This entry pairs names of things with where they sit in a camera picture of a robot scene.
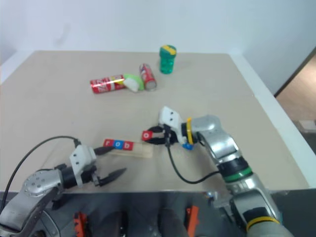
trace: white wall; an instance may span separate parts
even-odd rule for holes
[[[23,21],[1,14],[16,24],[1,30],[14,31],[12,48],[157,51],[170,43],[180,52],[242,52],[272,93],[316,43],[315,0],[22,2]]]

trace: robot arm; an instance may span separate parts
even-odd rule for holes
[[[271,195],[259,177],[252,172],[234,139],[222,129],[216,116],[189,118],[187,122],[183,122],[176,111],[164,107],[159,116],[159,123],[169,126],[181,144],[204,143],[233,196],[230,206],[236,222],[249,230],[249,236],[253,236],[250,235],[251,229],[255,226],[258,229],[261,223],[272,226],[274,230],[277,229],[276,226],[285,229],[280,225],[281,215]],[[288,232],[280,236],[292,235]]]
[[[93,181],[103,186],[121,176],[126,168],[114,171],[100,179],[95,173],[96,154],[103,155],[113,147],[92,149],[78,145],[70,155],[71,167],[65,164],[52,170],[39,170],[30,175],[21,191],[0,214],[0,237],[27,237],[32,232],[47,204],[65,189]]]

